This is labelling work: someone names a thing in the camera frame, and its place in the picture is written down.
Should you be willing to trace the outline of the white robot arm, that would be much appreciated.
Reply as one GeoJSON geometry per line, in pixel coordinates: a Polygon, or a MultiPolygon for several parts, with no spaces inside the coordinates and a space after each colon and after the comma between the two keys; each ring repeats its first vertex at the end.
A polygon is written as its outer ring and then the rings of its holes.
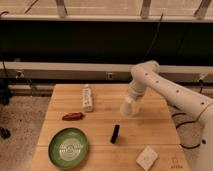
{"type": "Polygon", "coordinates": [[[132,81],[120,107],[121,114],[133,116],[133,103],[150,87],[203,125],[196,171],[213,171],[213,99],[161,77],[159,69],[153,60],[132,67],[132,81]]]}

